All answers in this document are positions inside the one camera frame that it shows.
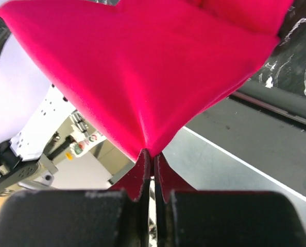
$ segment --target yellow object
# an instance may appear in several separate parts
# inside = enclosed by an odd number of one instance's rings
[[[73,156],[71,153],[66,153],[66,157],[71,161],[73,159]]]

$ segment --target white bracket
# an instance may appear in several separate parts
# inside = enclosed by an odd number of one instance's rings
[[[38,160],[50,138],[75,111],[53,85],[25,127],[11,139],[11,149],[23,161]]]

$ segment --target red cloth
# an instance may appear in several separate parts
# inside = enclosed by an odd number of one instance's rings
[[[136,159],[142,148],[157,155],[263,65],[291,3],[18,0],[0,17],[86,119]]]

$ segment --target black marble surface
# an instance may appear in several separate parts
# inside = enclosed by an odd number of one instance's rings
[[[306,99],[306,2],[301,8],[296,1],[289,9],[281,42],[252,81],[266,87],[278,87]]]

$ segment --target white line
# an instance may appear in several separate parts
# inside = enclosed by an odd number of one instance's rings
[[[303,201],[306,202],[306,197],[303,196],[302,194],[296,192],[295,190],[289,188],[287,185],[279,182],[278,180],[270,177],[269,175],[267,175],[266,173],[262,172],[261,170],[255,168],[254,166],[248,164],[247,162],[243,161],[242,159],[238,158],[237,156],[233,155],[232,153],[226,151],[225,149],[221,148],[220,146],[216,145],[215,143],[207,140],[206,138],[204,138],[203,136],[199,135],[198,133],[194,132],[193,130],[190,130],[187,127],[183,127],[185,130],[189,131],[191,134],[199,137],[201,140],[203,140],[204,142],[210,144],[211,146],[213,146],[214,148],[217,148],[218,150],[222,151],[223,153],[227,154],[228,156],[230,156],[231,158],[235,159],[236,161],[239,161],[240,163],[242,163],[243,165],[245,165],[246,167],[250,168],[251,170],[257,172],[259,175],[262,175],[263,177],[265,177],[266,179],[270,180],[271,182],[275,183],[276,185],[280,186],[281,188],[287,190],[289,193],[293,194],[294,196],[302,199]]]

